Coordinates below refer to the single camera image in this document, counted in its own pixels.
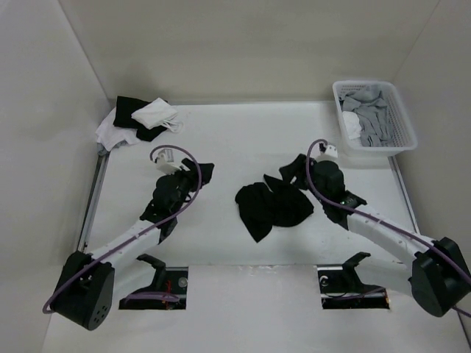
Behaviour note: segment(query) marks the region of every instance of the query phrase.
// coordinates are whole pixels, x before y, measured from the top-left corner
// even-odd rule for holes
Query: gray wall
[[[394,81],[419,138],[399,157],[419,227],[456,240],[469,265],[470,63],[471,1],[441,0]],[[464,302],[471,310],[471,296]]]
[[[55,0],[0,0],[0,351],[39,352],[106,97]]]
[[[391,80],[438,0],[60,0],[105,87],[179,101],[331,99]]]

